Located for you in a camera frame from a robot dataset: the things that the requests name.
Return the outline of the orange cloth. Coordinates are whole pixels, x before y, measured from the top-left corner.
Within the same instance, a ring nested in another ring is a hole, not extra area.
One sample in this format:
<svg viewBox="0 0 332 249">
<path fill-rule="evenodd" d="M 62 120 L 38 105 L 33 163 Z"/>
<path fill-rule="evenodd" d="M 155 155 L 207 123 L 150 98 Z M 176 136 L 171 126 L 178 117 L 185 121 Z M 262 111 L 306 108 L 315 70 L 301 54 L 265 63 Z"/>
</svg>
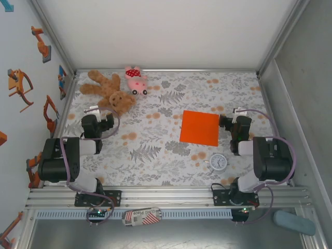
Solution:
<svg viewBox="0 0 332 249">
<path fill-rule="evenodd" d="M 180 142 L 218 146 L 219 116 L 217 114 L 183 112 Z"/>
</svg>

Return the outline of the brown teddy bear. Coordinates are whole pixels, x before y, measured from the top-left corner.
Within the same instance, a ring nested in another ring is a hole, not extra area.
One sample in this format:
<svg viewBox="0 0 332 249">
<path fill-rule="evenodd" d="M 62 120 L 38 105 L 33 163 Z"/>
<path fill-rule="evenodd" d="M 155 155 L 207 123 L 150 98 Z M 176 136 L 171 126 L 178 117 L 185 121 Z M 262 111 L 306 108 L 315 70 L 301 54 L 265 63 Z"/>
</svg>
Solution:
<svg viewBox="0 0 332 249">
<path fill-rule="evenodd" d="M 136 98 L 120 90 L 121 79 L 118 74 L 112 74 L 111 79 L 105 77 L 98 70 L 90 70 L 88 77 L 99 85 L 83 84 L 80 92 L 84 95 L 98 95 L 102 99 L 98 107 L 114 110 L 119 116 L 127 113 L 136 104 Z"/>
</svg>

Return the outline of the white round alarm clock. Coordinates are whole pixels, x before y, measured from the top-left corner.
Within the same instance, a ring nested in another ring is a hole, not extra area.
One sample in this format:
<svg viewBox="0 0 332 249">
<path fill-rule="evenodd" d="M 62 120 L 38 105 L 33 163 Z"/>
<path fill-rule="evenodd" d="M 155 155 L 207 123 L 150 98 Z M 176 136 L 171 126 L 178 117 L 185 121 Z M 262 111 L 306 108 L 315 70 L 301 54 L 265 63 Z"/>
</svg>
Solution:
<svg viewBox="0 0 332 249">
<path fill-rule="evenodd" d="M 212 173 L 220 174 L 225 172 L 228 165 L 227 158 L 222 154 L 211 155 L 211 157 L 206 160 L 205 163 L 208 164 L 208 168 Z"/>
</svg>

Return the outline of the pink plush toy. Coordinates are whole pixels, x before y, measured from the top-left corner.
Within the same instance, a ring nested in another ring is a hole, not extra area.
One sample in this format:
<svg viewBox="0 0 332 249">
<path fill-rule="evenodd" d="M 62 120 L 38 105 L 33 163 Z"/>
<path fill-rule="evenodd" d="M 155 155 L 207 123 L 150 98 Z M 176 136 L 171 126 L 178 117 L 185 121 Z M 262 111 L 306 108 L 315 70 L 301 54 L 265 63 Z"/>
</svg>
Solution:
<svg viewBox="0 0 332 249">
<path fill-rule="evenodd" d="M 125 68 L 125 78 L 127 85 L 133 95 L 147 95 L 147 76 L 141 74 L 141 69 L 138 66 Z"/>
</svg>

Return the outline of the floral print tablecloth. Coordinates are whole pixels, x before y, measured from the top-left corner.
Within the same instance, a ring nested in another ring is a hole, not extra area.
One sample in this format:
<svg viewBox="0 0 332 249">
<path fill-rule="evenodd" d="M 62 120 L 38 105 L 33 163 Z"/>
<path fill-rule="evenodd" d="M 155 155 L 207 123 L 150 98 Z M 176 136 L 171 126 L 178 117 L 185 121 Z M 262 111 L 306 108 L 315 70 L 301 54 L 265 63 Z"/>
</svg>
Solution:
<svg viewBox="0 0 332 249">
<path fill-rule="evenodd" d="M 208 186 L 230 184 L 253 169 L 251 156 L 230 151 L 231 135 L 219 130 L 218 146 L 179 141 L 183 112 L 231 116 L 236 107 L 249 108 L 250 137 L 270 136 L 272 129 L 255 73 L 149 72 L 147 96 L 116 121 L 118 132 L 103 141 L 98 155 L 83 156 L 81 169 L 104 186 Z M 222 154 L 224 173 L 205 163 Z"/>
</svg>

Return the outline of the printed striped label pouch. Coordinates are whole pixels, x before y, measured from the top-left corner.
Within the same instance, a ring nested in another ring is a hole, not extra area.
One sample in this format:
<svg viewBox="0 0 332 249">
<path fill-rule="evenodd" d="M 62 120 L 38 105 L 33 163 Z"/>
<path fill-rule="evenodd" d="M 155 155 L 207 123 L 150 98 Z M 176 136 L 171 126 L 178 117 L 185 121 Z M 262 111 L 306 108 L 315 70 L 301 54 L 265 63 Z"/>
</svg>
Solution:
<svg viewBox="0 0 332 249">
<path fill-rule="evenodd" d="M 156 224 L 161 219 L 162 211 L 157 207 L 128 210 L 122 215 L 122 223 L 127 227 Z"/>
</svg>

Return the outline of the blue grey oval case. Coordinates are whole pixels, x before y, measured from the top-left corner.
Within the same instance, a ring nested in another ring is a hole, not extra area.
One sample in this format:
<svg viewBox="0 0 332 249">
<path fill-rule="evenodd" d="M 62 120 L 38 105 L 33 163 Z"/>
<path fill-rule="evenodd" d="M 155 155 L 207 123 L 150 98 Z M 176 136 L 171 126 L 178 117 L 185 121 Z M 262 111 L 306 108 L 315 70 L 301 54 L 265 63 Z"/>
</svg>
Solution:
<svg viewBox="0 0 332 249">
<path fill-rule="evenodd" d="M 288 230 L 308 236 L 314 236 L 316 234 L 316 226 L 313 221 L 286 211 L 276 211 L 273 215 L 273 221 L 277 226 Z"/>
</svg>

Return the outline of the aluminium side rail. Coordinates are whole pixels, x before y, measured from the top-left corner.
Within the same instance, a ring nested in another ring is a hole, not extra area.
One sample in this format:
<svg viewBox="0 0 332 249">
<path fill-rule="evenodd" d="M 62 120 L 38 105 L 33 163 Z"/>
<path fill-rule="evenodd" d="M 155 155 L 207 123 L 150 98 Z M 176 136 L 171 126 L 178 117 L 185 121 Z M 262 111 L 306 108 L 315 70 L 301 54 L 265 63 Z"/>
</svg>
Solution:
<svg viewBox="0 0 332 249">
<path fill-rule="evenodd" d="M 58 121 L 56 130 L 54 132 L 54 136 L 53 136 L 54 138 L 59 138 L 63 135 L 65 125 L 66 125 L 66 122 L 67 122 L 67 116 L 69 114 L 71 103 L 72 103 L 72 100 L 74 98 L 76 85 L 77 85 L 77 79 L 74 77 L 70 81 L 70 86 L 68 88 L 68 93 L 67 93 L 66 98 L 65 98 L 64 109 L 62 111 L 62 114 L 60 115 L 60 119 Z"/>
<path fill-rule="evenodd" d="M 283 92 L 282 84 L 274 77 L 264 78 L 257 75 L 259 86 L 262 88 L 262 96 L 266 105 L 267 115 L 270 117 L 273 135 L 285 139 L 285 133 L 282 131 L 282 122 L 287 115 L 284 114 L 286 110 L 286 95 Z"/>
</svg>

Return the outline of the blue orange wall sticker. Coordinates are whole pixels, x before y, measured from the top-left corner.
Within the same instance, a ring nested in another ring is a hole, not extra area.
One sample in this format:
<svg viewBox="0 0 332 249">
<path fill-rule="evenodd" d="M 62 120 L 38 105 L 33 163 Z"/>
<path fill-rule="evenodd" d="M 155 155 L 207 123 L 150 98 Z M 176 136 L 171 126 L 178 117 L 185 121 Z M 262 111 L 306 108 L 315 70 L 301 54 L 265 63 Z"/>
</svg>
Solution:
<svg viewBox="0 0 332 249">
<path fill-rule="evenodd" d="M 58 86 L 60 90 L 60 100 L 63 100 L 66 97 L 66 80 L 67 73 L 64 68 L 59 65 L 59 73 L 58 73 Z"/>
</svg>

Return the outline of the aluminium cross rail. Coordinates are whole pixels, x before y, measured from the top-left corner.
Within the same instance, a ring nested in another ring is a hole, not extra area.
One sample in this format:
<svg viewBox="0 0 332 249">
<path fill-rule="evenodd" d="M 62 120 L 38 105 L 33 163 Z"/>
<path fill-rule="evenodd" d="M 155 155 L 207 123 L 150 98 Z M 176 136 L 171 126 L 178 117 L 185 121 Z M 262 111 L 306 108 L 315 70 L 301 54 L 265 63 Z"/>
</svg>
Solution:
<svg viewBox="0 0 332 249">
<path fill-rule="evenodd" d="M 79 68 L 76 73 L 87 72 L 94 68 Z M 124 72 L 125 68 L 97 68 L 96 70 L 107 72 Z M 141 68 L 141 72 L 221 72 L 221 73 L 256 73 L 252 68 Z"/>
</svg>

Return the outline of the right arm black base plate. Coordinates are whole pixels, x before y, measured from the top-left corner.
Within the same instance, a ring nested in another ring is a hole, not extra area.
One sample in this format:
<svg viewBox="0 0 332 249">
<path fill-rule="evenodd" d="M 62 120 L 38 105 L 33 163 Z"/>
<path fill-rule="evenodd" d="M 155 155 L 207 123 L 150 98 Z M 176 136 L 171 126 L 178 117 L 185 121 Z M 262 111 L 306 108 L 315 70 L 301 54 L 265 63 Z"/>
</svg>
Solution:
<svg viewBox="0 0 332 249">
<path fill-rule="evenodd" d="M 259 198 L 257 194 L 254 193 L 244 193 L 226 189 L 214 189 L 213 203 L 215 206 L 259 206 Z"/>
</svg>

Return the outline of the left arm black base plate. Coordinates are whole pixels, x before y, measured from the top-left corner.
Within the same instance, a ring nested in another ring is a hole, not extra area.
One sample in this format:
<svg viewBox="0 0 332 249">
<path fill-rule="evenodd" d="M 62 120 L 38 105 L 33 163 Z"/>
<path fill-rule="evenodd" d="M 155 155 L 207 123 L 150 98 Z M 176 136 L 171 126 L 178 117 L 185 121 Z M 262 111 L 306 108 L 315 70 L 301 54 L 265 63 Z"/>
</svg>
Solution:
<svg viewBox="0 0 332 249">
<path fill-rule="evenodd" d="M 115 207 L 120 206 L 122 191 L 105 190 L 104 194 L 113 201 Z M 74 206 L 75 207 L 92 207 L 92 206 L 110 207 L 111 202 L 108 199 L 105 199 L 102 197 L 77 193 L 75 195 Z"/>
</svg>

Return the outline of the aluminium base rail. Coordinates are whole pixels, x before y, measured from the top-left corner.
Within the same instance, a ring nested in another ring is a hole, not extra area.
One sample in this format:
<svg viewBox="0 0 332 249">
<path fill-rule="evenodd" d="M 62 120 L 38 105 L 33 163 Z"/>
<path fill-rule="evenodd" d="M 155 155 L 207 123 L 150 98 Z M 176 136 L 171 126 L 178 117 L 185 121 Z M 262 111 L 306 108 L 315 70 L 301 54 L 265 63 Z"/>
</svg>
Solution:
<svg viewBox="0 0 332 249">
<path fill-rule="evenodd" d="M 106 186 L 122 191 L 120 209 L 158 207 L 161 209 L 212 209 L 214 197 L 209 186 Z M 304 187 L 272 186 L 274 208 L 313 207 Z M 62 186 L 32 189 L 26 209 L 74 209 L 75 193 Z"/>
</svg>

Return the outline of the aluminium frame post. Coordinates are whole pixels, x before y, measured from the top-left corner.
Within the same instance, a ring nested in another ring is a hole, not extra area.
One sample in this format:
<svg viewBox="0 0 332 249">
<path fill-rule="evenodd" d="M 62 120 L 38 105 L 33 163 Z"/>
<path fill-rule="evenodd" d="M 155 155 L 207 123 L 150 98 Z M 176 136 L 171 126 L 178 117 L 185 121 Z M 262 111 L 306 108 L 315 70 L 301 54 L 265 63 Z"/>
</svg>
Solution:
<svg viewBox="0 0 332 249">
<path fill-rule="evenodd" d="M 42 0 L 26 0 L 30 8 L 34 12 L 34 15 L 41 23 L 42 28 L 46 31 L 47 36 L 49 37 L 52 44 L 55 46 L 60 58 L 62 59 L 64 65 L 67 68 L 67 72 L 71 75 L 72 78 L 76 75 L 76 67 L 71 61 L 69 55 L 66 53 L 64 46 L 61 44 L 60 37 L 55 30 L 55 26 L 52 24 L 49 15 L 46 12 L 46 9 L 42 5 Z"/>
<path fill-rule="evenodd" d="M 290 13 L 288 14 L 285 23 L 282 25 L 275 41 L 271 45 L 266 57 L 263 59 L 260 67 L 256 71 L 256 75 L 260 78 L 263 73 L 266 71 L 269 64 L 275 59 L 278 55 L 280 49 L 283 47 L 286 42 L 289 34 L 292 29 L 295 27 L 302 13 L 306 9 L 307 5 L 311 0 L 296 0 L 294 6 L 292 7 Z"/>
</svg>

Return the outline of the aluminium frame leg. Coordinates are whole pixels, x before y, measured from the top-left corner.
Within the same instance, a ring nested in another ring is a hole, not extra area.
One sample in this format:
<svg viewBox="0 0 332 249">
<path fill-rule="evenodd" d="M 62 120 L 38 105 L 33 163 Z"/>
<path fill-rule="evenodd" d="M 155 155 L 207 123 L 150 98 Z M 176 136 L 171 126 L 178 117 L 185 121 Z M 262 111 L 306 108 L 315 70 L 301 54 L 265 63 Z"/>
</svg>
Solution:
<svg viewBox="0 0 332 249">
<path fill-rule="evenodd" d="M 328 245 L 321 227 L 319 218 L 313 207 L 296 207 L 295 212 L 298 216 L 307 218 L 314 222 L 316 233 L 313 236 L 300 234 L 303 249 L 328 249 Z"/>
<path fill-rule="evenodd" d="M 36 222 L 36 211 L 26 210 L 23 215 L 21 233 L 14 249 L 28 249 Z"/>
</svg>

